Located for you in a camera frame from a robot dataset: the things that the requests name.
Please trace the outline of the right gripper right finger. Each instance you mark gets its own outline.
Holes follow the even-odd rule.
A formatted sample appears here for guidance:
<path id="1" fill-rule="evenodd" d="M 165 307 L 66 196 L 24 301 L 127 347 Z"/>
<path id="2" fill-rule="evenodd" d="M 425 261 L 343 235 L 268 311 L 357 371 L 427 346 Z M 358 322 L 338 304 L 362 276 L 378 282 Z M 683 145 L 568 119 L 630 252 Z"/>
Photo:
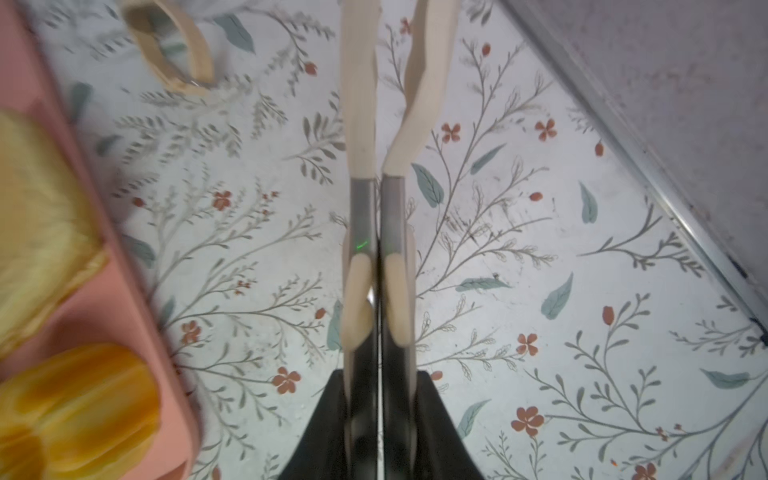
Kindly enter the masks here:
<path id="1" fill-rule="evenodd" d="M 422 480 L 482 480 L 466 450 L 430 375 L 417 372 L 417 453 L 414 478 Z"/>

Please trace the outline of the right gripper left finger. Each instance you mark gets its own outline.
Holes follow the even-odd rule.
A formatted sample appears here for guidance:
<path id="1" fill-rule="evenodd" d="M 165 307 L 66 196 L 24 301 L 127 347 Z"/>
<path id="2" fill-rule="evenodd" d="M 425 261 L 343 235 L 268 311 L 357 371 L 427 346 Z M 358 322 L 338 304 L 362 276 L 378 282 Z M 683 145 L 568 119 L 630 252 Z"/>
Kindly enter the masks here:
<path id="1" fill-rule="evenodd" d="M 346 398 L 341 370 L 335 370 L 279 480 L 348 478 L 345 453 Z"/>

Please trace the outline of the golden bundt bread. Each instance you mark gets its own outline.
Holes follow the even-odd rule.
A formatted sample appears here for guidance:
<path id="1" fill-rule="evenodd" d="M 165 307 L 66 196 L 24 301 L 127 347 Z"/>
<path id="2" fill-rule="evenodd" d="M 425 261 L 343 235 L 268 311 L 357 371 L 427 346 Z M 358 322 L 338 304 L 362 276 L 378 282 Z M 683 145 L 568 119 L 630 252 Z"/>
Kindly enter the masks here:
<path id="1" fill-rule="evenodd" d="M 160 394 L 131 350 L 83 345 L 1 384 L 4 479 L 119 479 L 160 428 Z"/>

